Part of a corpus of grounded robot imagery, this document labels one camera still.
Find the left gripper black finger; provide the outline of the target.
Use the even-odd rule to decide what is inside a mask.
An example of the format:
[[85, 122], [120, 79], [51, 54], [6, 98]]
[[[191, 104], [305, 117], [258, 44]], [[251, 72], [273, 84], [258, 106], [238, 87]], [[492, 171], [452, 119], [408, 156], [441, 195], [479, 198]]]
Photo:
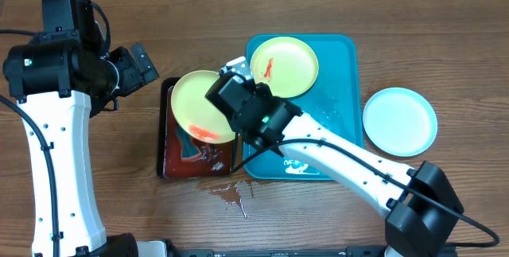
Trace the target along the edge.
[[150, 84], [160, 77], [151, 61], [140, 62], [138, 68], [141, 73], [142, 85]]
[[153, 68], [153, 63], [142, 44], [136, 43], [132, 45], [130, 47], [130, 51], [132, 52], [132, 56], [135, 59], [137, 66], [141, 70], [149, 70]]

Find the yellow plate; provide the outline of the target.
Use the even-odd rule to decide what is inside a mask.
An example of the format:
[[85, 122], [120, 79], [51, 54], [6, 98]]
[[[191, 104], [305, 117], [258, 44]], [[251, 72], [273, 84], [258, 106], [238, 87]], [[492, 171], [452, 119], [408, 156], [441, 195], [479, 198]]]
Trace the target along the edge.
[[171, 94], [171, 108], [179, 126], [191, 137], [212, 144], [235, 139], [225, 116], [205, 98], [218, 79], [213, 71], [190, 72], [177, 81]]
[[294, 37], [275, 37], [263, 42], [251, 56], [255, 83], [267, 84], [272, 95], [293, 98], [315, 83], [319, 62], [312, 48]]

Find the white plate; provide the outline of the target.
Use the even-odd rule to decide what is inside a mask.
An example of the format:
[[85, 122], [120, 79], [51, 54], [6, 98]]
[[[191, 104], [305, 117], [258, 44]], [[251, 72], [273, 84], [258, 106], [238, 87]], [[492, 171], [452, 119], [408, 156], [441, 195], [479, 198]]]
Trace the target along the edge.
[[363, 128], [371, 142], [397, 157], [428, 150], [437, 137], [437, 114], [431, 103], [408, 88], [385, 88], [365, 104]]

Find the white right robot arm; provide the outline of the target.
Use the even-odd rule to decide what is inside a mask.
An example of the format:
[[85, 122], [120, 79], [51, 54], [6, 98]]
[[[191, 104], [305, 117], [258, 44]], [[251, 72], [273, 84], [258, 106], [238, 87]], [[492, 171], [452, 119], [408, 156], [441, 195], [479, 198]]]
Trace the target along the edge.
[[347, 187], [385, 221], [387, 256], [437, 256], [464, 208], [445, 173], [381, 158], [332, 133], [287, 99], [255, 83], [241, 56], [226, 63], [207, 99], [259, 154], [304, 162]]

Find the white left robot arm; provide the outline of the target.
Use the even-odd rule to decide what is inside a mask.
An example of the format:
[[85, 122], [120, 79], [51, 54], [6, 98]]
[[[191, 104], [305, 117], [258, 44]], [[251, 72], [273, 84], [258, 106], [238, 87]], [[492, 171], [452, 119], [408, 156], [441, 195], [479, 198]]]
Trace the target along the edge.
[[3, 64], [7, 107], [24, 123], [35, 199], [35, 256], [165, 256], [163, 241], [109, 236], [95, 201], [89, 122], [157, 79], [141, 45], [111, 49], [91, 0], [42, 0], [44, 28]]

